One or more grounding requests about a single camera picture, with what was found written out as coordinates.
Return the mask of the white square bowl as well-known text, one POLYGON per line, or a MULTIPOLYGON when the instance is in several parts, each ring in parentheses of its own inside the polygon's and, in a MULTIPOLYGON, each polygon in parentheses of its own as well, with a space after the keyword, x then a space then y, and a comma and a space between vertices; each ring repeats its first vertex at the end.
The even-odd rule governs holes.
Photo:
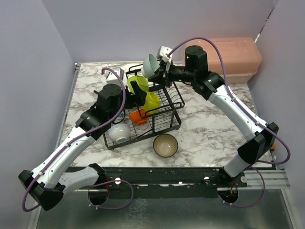
POLYGON ((134 94, 134 89, 131 85, 132 81, 136 81, 136 83, 138 84, 139 88, 142 91, 145 91, 145 92, 149 91, 149 85, 148 85, 147 79, 143 76, 135 75, 135 76, 129 77, 128 80, 127 80, 127 84, 128 84, 128 87, 129 87, 131 93, 134 94))

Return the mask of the yellow-green bowl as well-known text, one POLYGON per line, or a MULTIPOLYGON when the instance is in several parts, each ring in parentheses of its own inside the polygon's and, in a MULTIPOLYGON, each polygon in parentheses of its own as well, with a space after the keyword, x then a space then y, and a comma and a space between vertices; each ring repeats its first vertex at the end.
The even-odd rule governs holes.
POLYGON ((161 102, 159 97, 152 92, 147 92, 146 103, 142 106, 142 108, 152 115, 158 112, 160 106, 161 102))

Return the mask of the orange bowl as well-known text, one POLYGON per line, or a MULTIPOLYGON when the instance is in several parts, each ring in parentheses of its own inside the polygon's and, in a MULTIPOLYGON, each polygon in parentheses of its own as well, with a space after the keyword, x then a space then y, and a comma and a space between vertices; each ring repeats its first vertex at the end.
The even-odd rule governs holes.
POLYGON ((144 118, 145 110, 136 110, 129 114, 129 119, 136 125, 144 125, 148 122, 148 118, 144 118))

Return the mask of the black wire dish rack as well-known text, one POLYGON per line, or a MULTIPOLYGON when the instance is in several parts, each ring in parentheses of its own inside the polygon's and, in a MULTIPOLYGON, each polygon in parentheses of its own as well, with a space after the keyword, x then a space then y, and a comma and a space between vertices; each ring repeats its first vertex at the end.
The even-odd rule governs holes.
POLYGON ((142 76, 141 65, 134 65, 125 70, 114 69, 126 86, 127 101, 124 111, 113 122, 113 126, 127 124, 129 137, 119 143, 110 137, 110 132, 103 138, 109 150, 126 146, 160 134, 177 130, 181 126, 178 109, 185 103, 176 86, 166 88, 157 83, 151 83, 142 76))

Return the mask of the black rimmed bowl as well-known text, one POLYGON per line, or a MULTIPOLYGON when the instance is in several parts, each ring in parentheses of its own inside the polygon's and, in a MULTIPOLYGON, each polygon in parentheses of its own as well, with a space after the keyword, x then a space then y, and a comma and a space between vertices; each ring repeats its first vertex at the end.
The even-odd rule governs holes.
POLYGON ((155 138, 153 149, 155 153, 161 157, 172 157, 178 151, 178 141, 170 134, 162 134, 155 138))

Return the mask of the pale teal bowl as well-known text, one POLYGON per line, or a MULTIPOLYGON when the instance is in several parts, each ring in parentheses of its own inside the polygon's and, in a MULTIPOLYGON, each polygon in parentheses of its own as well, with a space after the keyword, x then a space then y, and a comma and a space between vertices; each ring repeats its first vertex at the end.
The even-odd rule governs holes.
POLYGON ((160 67, 160 65, 159 65, 157 58, 154 55, 149 54, 143 61, 143 64, 141 67, 142 75, 145 78, 149 78, 156 74, 159 67, 160 67))

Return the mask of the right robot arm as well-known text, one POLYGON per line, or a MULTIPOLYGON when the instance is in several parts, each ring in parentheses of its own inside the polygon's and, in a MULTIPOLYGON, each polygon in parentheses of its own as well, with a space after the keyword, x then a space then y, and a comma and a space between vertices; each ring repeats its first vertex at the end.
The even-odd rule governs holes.
POLYGON ((220 170, 219 181, 229 187, 236 176, 256 163, 272 146, 275 137, 269 133, 278 132, 275 123, 268 124, 257 117, 241 101, 231 98, 230 89, 226 89, 223 78, 208 69, 207 53, 200 46, 188 46, 185 49, 185 66, 176 66, 165 62, 161 55, 149 54, 144 62, 142 73, 153 83, 169 87, 172 82, 188 82, 195 92, 205 100, 217 106, 240 130, 246 142, 237 149, 237 154, 220 170))

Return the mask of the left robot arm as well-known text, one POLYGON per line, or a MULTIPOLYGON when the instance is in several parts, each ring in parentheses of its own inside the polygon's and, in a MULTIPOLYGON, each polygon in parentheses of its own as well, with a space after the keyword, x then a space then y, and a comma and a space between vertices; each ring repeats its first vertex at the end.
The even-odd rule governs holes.
POLYGON ((124 85, 105 85, 97 92, 97 101, 81 114, 62 144, 32 171, 23 170, 19 174, 25 194, 31 195, 45 211, 55 207, 67 193, 85 186, 101 188, 105 184, 106 172, 97 164, 90 164, 69 175, 65 171, 106 131, 115 129, 112 122, 124 109, 145 104, 147 93, 135 81, 131 85, 132 93, 124 85))

